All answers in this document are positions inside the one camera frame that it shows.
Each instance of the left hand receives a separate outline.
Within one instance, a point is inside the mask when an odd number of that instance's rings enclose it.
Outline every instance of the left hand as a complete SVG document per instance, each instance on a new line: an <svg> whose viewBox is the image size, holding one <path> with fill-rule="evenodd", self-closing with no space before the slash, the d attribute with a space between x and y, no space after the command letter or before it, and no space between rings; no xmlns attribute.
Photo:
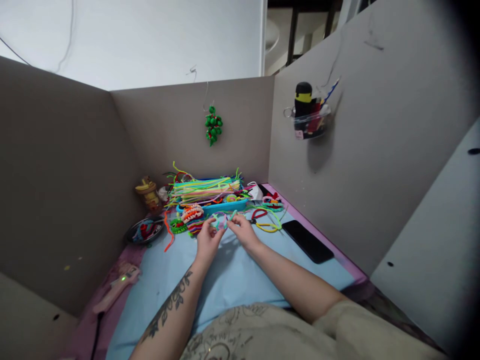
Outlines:
<svg viewBox="0 0 480 360"><path fill-rule="evenodd" d="M217 231L216 228L210 226L210 224L214 221L214 218L204 221L201 231L196 237L196 259L209 265L212 263L215 255L217 254L222 236L224 235L225 231L227 231L227 228Z"/></svg>

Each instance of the pink mat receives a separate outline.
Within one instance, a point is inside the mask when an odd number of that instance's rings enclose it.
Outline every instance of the pink mat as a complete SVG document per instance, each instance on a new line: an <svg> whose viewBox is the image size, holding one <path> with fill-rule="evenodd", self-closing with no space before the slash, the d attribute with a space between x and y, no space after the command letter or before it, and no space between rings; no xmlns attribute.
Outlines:
<svg viewBox="0 0 480 360"><path fill-rule="evenodd" d="M262 184L269 192L276 193L277 191L268 183ZM363 300L369 297L372 289L368 286L368 277L355 264L345 256L343 252L337 249L315 226L313 226L303 215L295 209L285 198L282 198L285 206L288 206L288 212L298 222L300 222L308 231L310 231L317 239L324 243L335 255L338 262L353 276L355 279L356 289L353 288L350 292L355 293L355 298L349 296L354 301ZM143 255L146 251L145 246L128 245L121 253L117 263L110 270L108 276L100 285L98 290L93 295L90 302L85 307L79 324L75 329L66 350L61 353L64 358L76 358L77 360L89 360L92 347L95 340L95 330L97 328L97 316L93 313L93 307L105 296L110 290L110 283L118 278L118 264L122 261L131 263L140 267ZM98 345L95 353L95 360L104 360L107 356L107 349L110 340L114 335L115 328L120 319L120 315L125 307L127 298L129 297L131 287L127 287L120 295L117 301L112 305L110 310L105 314L101 321L100 337L98 338Z"/></svg>
<svg viewBox="0 0 480 360"><path fill-rule="evenodd" d="M119 264L121 262L127 262L140 267L146 249L145 246L127 245L125 250L123 250L116 264L110 270L103 283L83 310L83 314L79 319L79 324L73 332L65 351L61 353L61 358L90 360L92 348L94 346L95 331L97 329L97 316L93 313L93 307L102 300L105 294L108 293L110 290L110 283L119 277ZM101 320L100 336L96 347L95 360L104 360L106 358L110 340L114 335L115 328L117 327L120 315L124 310L131 288L132 287L129 286L121 293L117 301L111 306L110 310Z"/></svg>
<svg viewBox="0 0 480 360"><path fill-rule="evenodd" d="M278 193L278 191L275 190L270 184L264 183L262 185L271 194ZM285 207L288 206L288 213L333 252L335 259L337 259L340 265L342 265L345 270L347 270L355 279L355 282L353 283L354 285L362 284L368 280L367 275L365 275L362 270L360 270L343 252L333 245L330 240L325 237L325 235L323 235L310 221L308 221L296 208L294 208L292 204L290 204L280 193L279 195L282 198L283 205Z"/></svg>

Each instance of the pink glue gun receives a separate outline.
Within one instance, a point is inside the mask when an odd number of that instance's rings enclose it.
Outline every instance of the pink glue gun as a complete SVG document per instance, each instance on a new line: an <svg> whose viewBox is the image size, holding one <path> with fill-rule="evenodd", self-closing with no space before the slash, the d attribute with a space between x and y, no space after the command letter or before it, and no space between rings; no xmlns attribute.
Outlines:
<svg viewBox="0 0 480 360"><path fill-rule="evenodd" d="M135 284L138 281L140 269L132 264L124 263L120 266L118 273L120 274L120 277L113 282L110 291L93 307L93 312L95 314L101 312L106 313L119 298L124 289L128 285Z"/></svg>

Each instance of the hand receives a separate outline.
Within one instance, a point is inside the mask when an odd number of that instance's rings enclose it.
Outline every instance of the hand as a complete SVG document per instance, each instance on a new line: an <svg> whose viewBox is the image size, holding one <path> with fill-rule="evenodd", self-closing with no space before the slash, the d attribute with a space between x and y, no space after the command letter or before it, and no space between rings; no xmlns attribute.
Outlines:
<svg viewBox="0 0 480 360"><path fill-rule="evenodd" d="M224 235L226 228L217 231L216 228L210 226L211 223L215 221L214 218L210 218L203 222L200 233L196 237L197 248L196 248L196 259L201 262L205 262L210 265L217 254L219 249L220 240Z"/></svg>
<svg viewBox="0 0 480 360"><path fill-rule="evenodd" d="M255 234L252 224L243 215L235 215L232 221L227 222L228 228L233 231L240 244L245 248L247 252L252 251L262 242Z"/></svg>

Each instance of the person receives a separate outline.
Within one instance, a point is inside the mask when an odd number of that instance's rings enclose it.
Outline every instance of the person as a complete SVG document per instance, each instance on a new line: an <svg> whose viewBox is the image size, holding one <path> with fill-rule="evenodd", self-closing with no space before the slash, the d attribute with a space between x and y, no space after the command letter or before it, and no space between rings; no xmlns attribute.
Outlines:
<svg viewBox="0 0 480 360"><path fill-rule="evenodd" d="M226 231L217 232L213 221L203 223L195 260L153 317L131 360L445 359L263 244L239 214L228 228L297 314L265 303L237 306L189 340L202 284Z"/></svg>

